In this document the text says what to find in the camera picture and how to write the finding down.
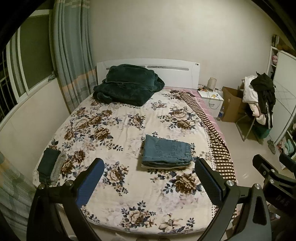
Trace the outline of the window frame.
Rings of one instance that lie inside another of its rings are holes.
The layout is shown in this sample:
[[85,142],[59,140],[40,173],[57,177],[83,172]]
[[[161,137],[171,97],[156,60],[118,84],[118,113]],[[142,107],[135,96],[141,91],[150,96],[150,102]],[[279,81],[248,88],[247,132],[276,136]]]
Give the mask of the window frame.
[[52,9],[48,6],[35,10],[1,52],[1,123],[55,77],[51,18]]

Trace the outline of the dark green folded blanket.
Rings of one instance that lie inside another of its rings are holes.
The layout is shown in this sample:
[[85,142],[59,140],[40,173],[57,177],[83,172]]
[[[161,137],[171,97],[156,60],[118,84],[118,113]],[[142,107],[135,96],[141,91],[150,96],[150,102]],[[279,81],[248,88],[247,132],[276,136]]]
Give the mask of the dark green folded blanket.
[[153,70],[121,64],[111,66],[102,83],[93,88],[93,98],[105,104],[119,102],[141,107],[164,87],[164,81]]

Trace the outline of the chair piled with clothes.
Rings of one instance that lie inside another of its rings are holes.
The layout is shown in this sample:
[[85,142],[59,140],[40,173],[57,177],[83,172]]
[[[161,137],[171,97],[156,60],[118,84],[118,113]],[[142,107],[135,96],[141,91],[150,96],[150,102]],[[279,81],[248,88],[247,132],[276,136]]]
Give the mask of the chair piled with clothes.
[[253,132],[256,139],[262,142],[273,128],[273,108],[276,104],[275,85],[266,73],[256,73],[242,79],[242,102],[246,104],[243,118],[250,118],[251,125],[247,134],[242,136],[246,140]]

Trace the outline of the pink bed sheet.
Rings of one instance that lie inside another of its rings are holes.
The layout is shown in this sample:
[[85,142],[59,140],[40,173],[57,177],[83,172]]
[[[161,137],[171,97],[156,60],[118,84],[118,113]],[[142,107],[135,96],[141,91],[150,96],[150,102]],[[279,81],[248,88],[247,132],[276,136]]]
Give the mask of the pink bed sheet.
[[202,99],[201,95],[197,92],[197,90],[195,89],[190,89],[190,88],[180,88],[180,87],[164,87],[164,89],[169,89],[169,90],[178,90],[178,91],[183,91],[183,92],[189,92],[189,94],[191,96],[194,96],[194,99],[196,100],[196,102],[198,102],[198,104],[201,106],[201,108],[203,109],[204,113],[207,115],[208,119],[210,120],[210,122],[213,124],[213,126],[215,127],[215,129],[217,130],[218,134],[220,135],[220,137],[222,138],[223,142],[225,144],[226,140],[225,137],[223,135],[223,133],[221,132],[217,120],[212,116],[210,109],[208,108],[208,106],[206,105],[205,101]]

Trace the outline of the blue denim pants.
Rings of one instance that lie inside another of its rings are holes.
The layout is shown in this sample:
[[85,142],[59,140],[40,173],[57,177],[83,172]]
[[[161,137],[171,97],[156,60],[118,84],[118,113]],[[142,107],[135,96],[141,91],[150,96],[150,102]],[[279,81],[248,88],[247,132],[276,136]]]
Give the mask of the blue denim pants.
[[174,169],[189,166],[192,161],[190,144],[150,135],[145,136],[142,166]]

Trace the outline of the beige table lamp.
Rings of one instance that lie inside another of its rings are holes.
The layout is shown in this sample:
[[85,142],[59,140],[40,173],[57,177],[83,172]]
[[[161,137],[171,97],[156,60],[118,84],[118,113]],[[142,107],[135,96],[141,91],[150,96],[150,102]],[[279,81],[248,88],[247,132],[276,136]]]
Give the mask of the beige table lamp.
[[217,79],[214,77],[210,77],[207,83],[208,89],[215,90],[216,83],[217,83]]

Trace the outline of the brown cardboard box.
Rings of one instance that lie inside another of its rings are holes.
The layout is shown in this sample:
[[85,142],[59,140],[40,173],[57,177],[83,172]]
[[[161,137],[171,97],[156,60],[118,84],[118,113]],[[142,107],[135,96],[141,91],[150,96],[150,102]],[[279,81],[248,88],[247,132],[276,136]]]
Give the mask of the brown cardboard box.
[[243,91],[225,86],[222,87],[222,91],[224,99],[222,121],[235,123],[245,115],[246,103],[242,101]]

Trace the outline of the white bed headboard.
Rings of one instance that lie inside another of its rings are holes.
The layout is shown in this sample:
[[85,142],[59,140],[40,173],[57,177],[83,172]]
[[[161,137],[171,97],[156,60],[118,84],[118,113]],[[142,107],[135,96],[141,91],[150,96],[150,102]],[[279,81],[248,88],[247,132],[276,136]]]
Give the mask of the white bed headboard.
[[101,84],[111,66],[131,64],[153,70],[167,87],[197,89],[199,85],[200,64],[196,62],[173,59],[119,59],[98,62],[97,80]]

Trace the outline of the brown checkered blanket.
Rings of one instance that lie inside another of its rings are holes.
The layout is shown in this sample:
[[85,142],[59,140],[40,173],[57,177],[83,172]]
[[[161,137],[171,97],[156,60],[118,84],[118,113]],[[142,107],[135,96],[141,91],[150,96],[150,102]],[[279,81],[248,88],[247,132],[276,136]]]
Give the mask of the brown checkered blanket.
[[207,224],[219,207],[210,201],[209,192],[197,177],[195,162],[204,159],[225,180],[235,181],[229,150],[196,97],[177,90],[166,90],[163,96],[168,108],[159,120],[166,125],[168,137],[189,143],[193,159],[187,166],[176,166],[155,176],[164,178],[158,211],[173,223]]

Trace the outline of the white wardrobe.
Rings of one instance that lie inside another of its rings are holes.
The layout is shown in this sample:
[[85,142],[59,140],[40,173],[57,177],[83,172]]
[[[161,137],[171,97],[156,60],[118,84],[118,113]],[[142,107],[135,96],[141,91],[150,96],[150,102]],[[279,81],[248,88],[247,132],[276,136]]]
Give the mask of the white wardrobe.
[[267,67],[276,103],[270,137],[278,150],[295,159],[295,51],[273,35]]

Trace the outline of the small dark grey folded clothes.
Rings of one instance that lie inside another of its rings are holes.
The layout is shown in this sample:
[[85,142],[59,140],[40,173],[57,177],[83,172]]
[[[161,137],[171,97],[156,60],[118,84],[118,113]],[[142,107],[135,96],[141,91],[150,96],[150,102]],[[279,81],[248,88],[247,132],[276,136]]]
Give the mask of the small dark grey folded clothes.
[[47,185],[55,185],[65,161],[65,152],[46,148],[37,168],[39,182]]

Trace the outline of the grey striped curtain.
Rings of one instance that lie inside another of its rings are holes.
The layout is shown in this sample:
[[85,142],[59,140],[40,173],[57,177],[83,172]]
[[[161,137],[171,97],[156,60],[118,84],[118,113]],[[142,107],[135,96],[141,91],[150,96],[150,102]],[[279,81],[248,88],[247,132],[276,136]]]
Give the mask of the grey striped curtain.
[[53,53],[58,79],[70,112],[97,85],[90,44],[90,1],[55,1]]

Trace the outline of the white bedside table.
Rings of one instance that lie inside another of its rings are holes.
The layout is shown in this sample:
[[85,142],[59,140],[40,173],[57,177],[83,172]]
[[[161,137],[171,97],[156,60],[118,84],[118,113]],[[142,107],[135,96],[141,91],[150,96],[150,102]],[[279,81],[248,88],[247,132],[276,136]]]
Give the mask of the white bedside table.
[[204,103],[207,105],[207,108],[209,109],[211,115],[214,118],[217,118],[224,102],[222,96],[214,91],[209,92],[198,90],[198,93],[200,94]]

